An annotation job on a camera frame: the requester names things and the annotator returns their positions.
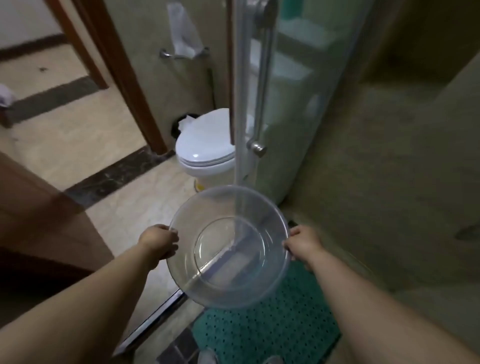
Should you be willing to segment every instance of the green shower mat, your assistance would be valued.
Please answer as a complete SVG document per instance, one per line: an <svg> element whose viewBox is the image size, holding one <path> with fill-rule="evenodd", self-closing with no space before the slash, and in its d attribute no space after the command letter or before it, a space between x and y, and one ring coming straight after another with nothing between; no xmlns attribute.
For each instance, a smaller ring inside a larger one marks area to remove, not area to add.
<svg viewBox="0 0 480 364"><path fill-rule="evenodd" d="M261 364L271 355L286 364L318 364L340 336L315 276L299 262L270 297L245 309L208 309L192 331L220 364Z"/></svg>

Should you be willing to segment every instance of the hand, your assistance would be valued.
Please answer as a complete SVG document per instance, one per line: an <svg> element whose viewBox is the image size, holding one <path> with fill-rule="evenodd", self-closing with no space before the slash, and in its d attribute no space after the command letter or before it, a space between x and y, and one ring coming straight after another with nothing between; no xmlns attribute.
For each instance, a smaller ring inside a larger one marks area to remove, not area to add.
<svg viewBox="0 0 480 364"><path fill-rule="evenodd" d="M309 259L324 251L320 238L313 228L298 225L290 229L290 237L283 242L283 246L292 255L308 265Z"/></svg>
<svg viewBox="0 0 480 364"><path fill-rule="evenodd" d="M175 255L178 245L174 243L178 240L178 231L169 230L167 225L156 224L142 232L138 244L147 247L153 253L156 266L159 260Z"/></svg>

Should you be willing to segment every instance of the clear plastic basin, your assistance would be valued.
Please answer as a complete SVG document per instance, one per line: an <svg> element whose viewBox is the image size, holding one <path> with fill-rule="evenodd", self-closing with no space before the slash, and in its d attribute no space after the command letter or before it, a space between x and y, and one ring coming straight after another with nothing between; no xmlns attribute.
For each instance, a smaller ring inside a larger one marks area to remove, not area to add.
<svg viewBox="0 0 480 364"><path fill-rule="evenodd" d="M180 238L177 253L167 259L170 274L203 306L251 305L274 291L287 271L287 222L274 203L250 188L202 191L180 207L170 227Z"/></svg>

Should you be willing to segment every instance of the toilet lid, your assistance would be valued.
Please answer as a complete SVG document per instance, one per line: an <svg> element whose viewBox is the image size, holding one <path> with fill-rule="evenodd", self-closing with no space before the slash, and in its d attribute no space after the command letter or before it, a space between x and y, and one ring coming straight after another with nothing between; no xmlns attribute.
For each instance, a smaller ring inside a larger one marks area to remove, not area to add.
<svg viewBox="0 0 480 364"><path fill-rule="evenodd" d="M229 121L227 108L211 111L195 119L177 139L177 155L192 165L232 159L235 146L230 144Z"/></svg>

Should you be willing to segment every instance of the forearm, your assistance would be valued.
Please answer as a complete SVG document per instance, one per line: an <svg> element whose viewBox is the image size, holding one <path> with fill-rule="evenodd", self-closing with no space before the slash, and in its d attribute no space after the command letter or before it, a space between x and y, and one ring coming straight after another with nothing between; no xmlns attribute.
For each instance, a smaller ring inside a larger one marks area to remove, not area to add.
<svg viewBox="0 0 480 364"><path fill-rule="evenodd" d="M342 333L364 363L479 363L456 338L326 251L309 260Z"/></svg>
<svg viewBox="0 0 480 364"><path fill-rule="evenodd" d="M142 293L152 262L144 246L44 301L0 331L0 362L106 362Z"/></svg>

